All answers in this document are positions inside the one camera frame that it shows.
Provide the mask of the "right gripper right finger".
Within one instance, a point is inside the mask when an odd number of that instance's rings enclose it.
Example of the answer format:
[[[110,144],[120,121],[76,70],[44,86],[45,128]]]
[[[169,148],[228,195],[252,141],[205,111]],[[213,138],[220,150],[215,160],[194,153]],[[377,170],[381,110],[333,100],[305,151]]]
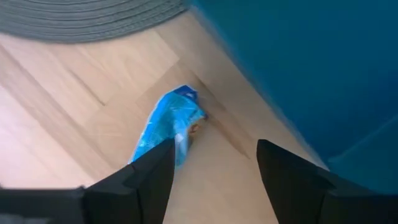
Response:
[[[398,195],[376,193],[265,139],[256,156],[279,224],[398,224]]]

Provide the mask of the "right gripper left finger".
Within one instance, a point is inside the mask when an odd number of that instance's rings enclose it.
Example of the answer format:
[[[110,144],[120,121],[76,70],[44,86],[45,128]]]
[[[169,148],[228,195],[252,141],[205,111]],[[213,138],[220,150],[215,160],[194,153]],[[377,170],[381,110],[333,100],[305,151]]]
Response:
[[[167,139],[88,188],[0,189],[0,224],[163,224],[174,171]]]

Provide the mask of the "blue wrapper granola bar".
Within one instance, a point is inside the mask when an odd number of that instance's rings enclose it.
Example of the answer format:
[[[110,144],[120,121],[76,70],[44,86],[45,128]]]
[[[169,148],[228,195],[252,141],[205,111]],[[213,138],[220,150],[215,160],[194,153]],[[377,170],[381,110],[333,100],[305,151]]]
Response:
[[[130,161],[134,162],[166,139],[175,141],[175,166],[186,160],[194,135],[208,119],[198,104],[198,92],[182,85],[164,94],[147,119]]]

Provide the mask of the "dark blue plastic bin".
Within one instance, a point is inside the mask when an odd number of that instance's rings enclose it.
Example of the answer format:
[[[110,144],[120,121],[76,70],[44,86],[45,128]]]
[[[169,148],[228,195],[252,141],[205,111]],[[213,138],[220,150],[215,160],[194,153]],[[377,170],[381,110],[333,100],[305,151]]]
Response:
[[[398,194],[398,0],[191,0],[334,173]]]

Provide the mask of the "round grey woven mat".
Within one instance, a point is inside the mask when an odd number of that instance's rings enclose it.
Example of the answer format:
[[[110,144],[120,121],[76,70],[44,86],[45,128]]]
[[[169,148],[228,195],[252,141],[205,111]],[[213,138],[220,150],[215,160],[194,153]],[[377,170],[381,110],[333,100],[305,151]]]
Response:
[[[0,33],[55,43],[122,37],[168,21],[186,0],[0,0]]]

